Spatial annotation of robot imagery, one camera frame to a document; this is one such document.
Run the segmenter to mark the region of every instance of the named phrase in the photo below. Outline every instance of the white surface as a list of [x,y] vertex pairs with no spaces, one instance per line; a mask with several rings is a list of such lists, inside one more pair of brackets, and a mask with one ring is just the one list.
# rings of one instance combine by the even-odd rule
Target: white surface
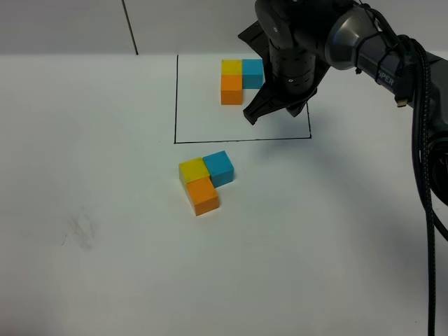
[[296,118],[287,110],[260,118],[252,126],[243,110],[257,90],[244,90],[242,106],[221,105],[221,61],[257,58],[254,54],[180,55],[177,142],[309,138],[307,109]]
[[[446,0],[370,0],[397,34],[448,49]],[[255,0],[126,0],[140,53],[245,53],[238,34],[256,21]]]
[[0,54],[135,53],[121,0],[3,0]]
[[[0,57],[0,330],[425,335],[410,110],[331,71],[312,140],[174,145],[175,63]],[[196,218],[177,165],[221,150],[237,180]],[[441,239],[437,266],[446,335]]]

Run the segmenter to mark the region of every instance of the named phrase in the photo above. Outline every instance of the cube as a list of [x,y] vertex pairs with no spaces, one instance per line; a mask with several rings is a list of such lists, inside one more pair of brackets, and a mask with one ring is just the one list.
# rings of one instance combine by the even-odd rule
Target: cube
[[203,178],[209,178],[210,173],[201,157],[183,162],[179,165],[179,178],[186,187],[189,183]]
[[221,104],[242,105],[243,104],[243,76],[222,75],[221,76]]
[[204,177],[187,184],[187,193],[196,216],[219,207],[218,193],[209,177]]
[[242,75],[243,61],[240,59],[224,59],[221,62],[221,75]]
[[261,59],[243,60],[243,88],[259,90],[264,83],[263,61]]
[[203,161],[215,188],[233,181],[235,169],[225,151],[203,157]]

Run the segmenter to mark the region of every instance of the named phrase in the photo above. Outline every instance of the white table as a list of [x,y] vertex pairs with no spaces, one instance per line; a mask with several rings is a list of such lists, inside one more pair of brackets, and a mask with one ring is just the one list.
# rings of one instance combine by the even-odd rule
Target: white table
[[[329,72],[312,139],[175,145],[175,55],[0,67],[0,330],[425,334],[411,111],[366,75]],[[237,179],[196,218],[177,165],[221,150]],[[442,239],[437,267],[445,335]]]

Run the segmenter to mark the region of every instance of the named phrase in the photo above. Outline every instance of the cable connector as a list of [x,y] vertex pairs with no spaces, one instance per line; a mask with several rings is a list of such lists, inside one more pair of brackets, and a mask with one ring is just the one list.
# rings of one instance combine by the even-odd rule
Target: cable connector
[[406,62],[406,64],[395,87],[395,101],[398,107],[405,107],[414,97],[415,63]]

